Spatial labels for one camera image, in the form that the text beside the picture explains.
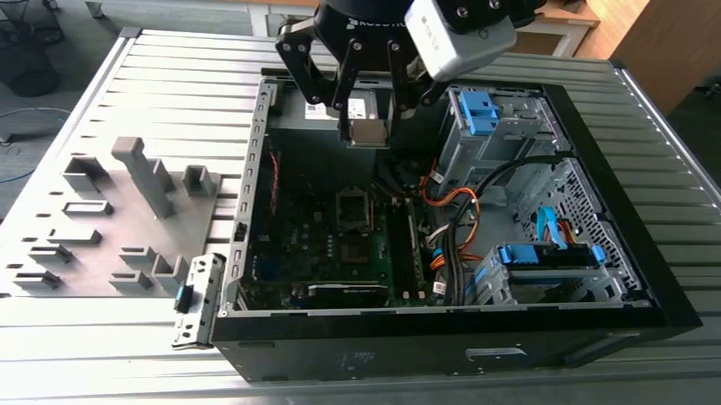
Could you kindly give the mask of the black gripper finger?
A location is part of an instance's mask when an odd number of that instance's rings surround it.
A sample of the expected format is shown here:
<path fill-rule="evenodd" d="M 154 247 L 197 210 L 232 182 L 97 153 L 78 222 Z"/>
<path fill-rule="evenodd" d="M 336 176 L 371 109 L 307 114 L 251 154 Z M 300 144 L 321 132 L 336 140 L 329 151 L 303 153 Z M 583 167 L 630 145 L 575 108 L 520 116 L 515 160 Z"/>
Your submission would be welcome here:
<path fill-rule="evenodd" d="M 416 143 L 412 121 L 437 102 L 450 82 L 431 78 L 408 40 L 389 40 L 385 54 L 392 86 L 385 126 L 389 148 L 400 149 Z"/>
<path fill-rule="evenodd" d="M 276 50 L 292 80 L 312 104 L 323 104 L 337 115 L 339 138 L 349 142 L 348 99 L 359 73 L 359 59 L 364 43 L 349 37 L 341 48 L 341 60 L 329 80 L 320 73 L 309 56 L 313 41 L 313 22 L 287 24 L 279 31 Z"/>

